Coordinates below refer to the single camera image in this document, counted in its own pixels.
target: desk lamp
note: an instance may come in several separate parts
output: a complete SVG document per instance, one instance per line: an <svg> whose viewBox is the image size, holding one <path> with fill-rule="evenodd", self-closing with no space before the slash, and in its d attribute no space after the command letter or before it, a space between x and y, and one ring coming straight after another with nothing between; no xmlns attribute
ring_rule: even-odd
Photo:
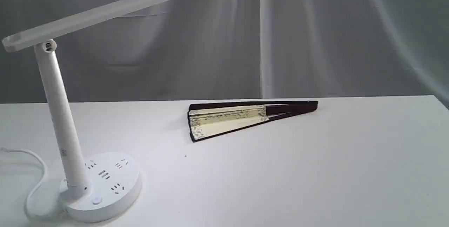
<svg viewBox="0 0 449 227"><path fill-rule="evenodd" d="M136 162L122 152L106 152L86 160L83 158L53 38L165 1L169 0L120 0L2 40L8 52L34 47L66 175L61 182L60 199L69 216L77 221L99 222L124 212L139 196L142 177ZM27 150L3 150L29 153ZM31 154L44 166L44 178L45 163L34 153ZM27 197L26 209L29 197L39 188L40 183Z"/></svg>

